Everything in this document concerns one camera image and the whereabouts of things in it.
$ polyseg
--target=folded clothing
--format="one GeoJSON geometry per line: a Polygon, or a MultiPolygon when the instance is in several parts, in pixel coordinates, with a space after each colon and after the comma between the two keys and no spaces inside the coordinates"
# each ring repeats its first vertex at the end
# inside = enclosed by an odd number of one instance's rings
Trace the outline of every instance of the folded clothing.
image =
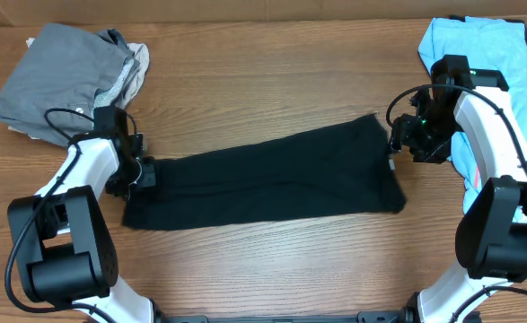
{"type": "Polygon", "coordinates": [[[157,185],[133,192],[123,223],[180,230],[360,212],[406,203],[375,115],[262,144],[155,164],[157,185]]]}
{"type": "MultiPolygon", "coordinates": [[[[125,108],[127,88],[143,82],[133,82],[142,77],[140,63],[116,30],[93,34],[50,23],[28,44],[0,91],[0,121],[31,137],[66,146],[66,139],[46,124],[47,109],[92,116],[100,106],[124,104],[125,108]]],[[[91,122],[72,114],[55,113],[51,119],[70,135],[92,129],[91,122]]]]}
{"type": "MultiPolygon", "coordinates": [[[[30,37],[26,40],[26,45],[31,46],[33,44],[33,41],[35,38],[30,37]]],[[[117,100],[116,106],[118,108],[125,109],[129,102],[131,102],[141,89],[141,87],[144,85],[144,79],[145,79],[145,73],[147,73],[147,69],[149,68],[149,49],[147,49],[146,44],[138,44],[138,43],[129,43],[127,44],[127,48],[129,50],[134,52],[134,59],[135,62],[132,60],[128,60],[122,70],[121,74],[118,77],[118,80],[111,89],[109,89],[106,92],[99,93],[95,97],[95,102],[93,103],[95,108],[103,107],[104,101],[109,100],[115,100],[118,97],[117,90],[114,88],[123,89],[121,93],[121,97],[119,100],[117,100]],[[134,63],[139,63],[139,66],[136,67],[133,75],[129,76],[128,73],[131,71],[131,66],[134,63]],[[115,92],[115,96],[109,95],[110,92],[115,92]]]]}
{"type": "MultiPolygon", "coordinates": [[[[509,85],[514,116],[527,142],[527,30],[522,22],[473,17],[433,19],[418,52],[428,71],[445,54],[466,56],[472,68],[501,71],[509,85]]],[[[452,137],[451,154],[452,164],[464,177],[466,213],[482,183],[464,133],[452,137]]]]}

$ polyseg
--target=wood grain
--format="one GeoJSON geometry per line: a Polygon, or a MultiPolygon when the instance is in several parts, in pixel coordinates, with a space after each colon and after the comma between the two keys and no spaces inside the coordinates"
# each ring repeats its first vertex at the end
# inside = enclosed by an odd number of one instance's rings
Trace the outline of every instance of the wood grain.
{"type": "MultiPolygon", "coordinates": [[[[378,112],[427,83],[417,46],[428,20],[118,25],[144,42],[151,66],[128,108],[150,154],[176,158],[253,144],[378,112]]],[[[92,26],[90,30],[110,26],[92,26]]],[[[0,28],[0,89],[38,28],[0,28]]],[[[402,103],[394,112],[409,110],[402,103]]],[[[0,124],[0,322],[81,321],[78,313],[17,310],[3,289],[10,241],[5,210],[45,185],[65,151],[0,124]]],[[[101,209],[121,275],[169,315],[355,314],[397,309],[454,260],[462,180],[452,165],[396,156],[408,204],[355,214],[187,231],[133,231],[123,202],[101,209]]],[[[15,275],[15,286],[19,286],[15,275]]],[[[23,298],[18,287],[18,295],[23,298]]],[[[486,322],[527,322],[527,298],[498,293],[486,322]]]]}
{"type": "Polygon", "coordinates": [[[0,0],[0,25],[527,15],[527,0],[0,0]]]}

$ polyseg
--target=clothing pile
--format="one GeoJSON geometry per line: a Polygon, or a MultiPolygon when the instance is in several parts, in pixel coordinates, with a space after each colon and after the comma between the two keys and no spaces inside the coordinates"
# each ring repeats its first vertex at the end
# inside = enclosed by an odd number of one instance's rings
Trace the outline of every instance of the clothing pile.
{"type": "MultiPolygon", "coordinates": [[[[50,23],[36,39],[0,91],[0,121],[10,129],[67,146],[50,128],[47,109],[70,109],[92,117],[93,109],[125,109],[143,85],[149,66],[145,44],[127,44],[114,29],[90,33],[50,23]]],[[[92,122],[54,113],[53,123],[69,135],[88,132],[92,122]]]]}
{"type": "MultiPolygon", "coordinates": [[[[435,18],[418,47],[426,69],[446,54],[464,55],[470,68],[500,71],[511,94],[513,113],[527,142],[527,29],[517,20],[452,16],[435,18]]],[[[462,132],[452,137],[454,168],[464,177],[467,192],[466,213],[482,189],[479,167],[470,149],[469,138],[462,132]]],[[[514,219],[519,221],[522,212],[514,219]]]]}

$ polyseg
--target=blue cloth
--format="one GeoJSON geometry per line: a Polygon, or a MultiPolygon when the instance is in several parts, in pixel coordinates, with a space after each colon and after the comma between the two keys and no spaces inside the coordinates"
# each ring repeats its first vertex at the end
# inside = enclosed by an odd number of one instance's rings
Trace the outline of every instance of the blue cloth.
{"type": "MultiPolygon", "coordinates": [[[[464,55],[471,68],[501,71],[509,86],[513,113],[527,142],[527,46],[524,24],[466,17],[465,22],[435,18],[418,47],[426,66],[445,54],[464,55]]],[[[482,183],[479,169],[467,136],[456,133],[451,144],[452,164],[464,177],[467,190],[463,212],[467,213],[477,198],[482,183]]]]}

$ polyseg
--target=white cloth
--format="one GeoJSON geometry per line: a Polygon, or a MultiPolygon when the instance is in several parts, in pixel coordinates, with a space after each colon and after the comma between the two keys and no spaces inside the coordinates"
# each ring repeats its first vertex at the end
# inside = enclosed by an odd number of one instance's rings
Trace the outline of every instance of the white cloth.
{"type": "Polygon", "coordinates": [[[118,76],[118,79],[116,82],[111,86],[111,89],[101,92],[95,96],[95,99],[93,100],[93,108],[99,108],[99,107],[107,107],[109,106],[121,93],[121,90],[124,87],[124,84],[126,83],[127,76],[129,75],[129,71],[131,70],[131,67],[134,65],[134,59],[130,58],[126,60],[126,63],[123,65],[123,68],[121,69],[121,73],[118,76]]]}
{"type": "Polygon", "coordinates": [[[134,52],[134,58],[139,62],[139,67],[133,78],[127,81],[123,95],[119,98],[118,105],[122,109],[127,107],[144,85],[145,73],[147,73],[147,68],[149,68],[149,50],[146,44],[130,43],[127,46],[134,52]]]}

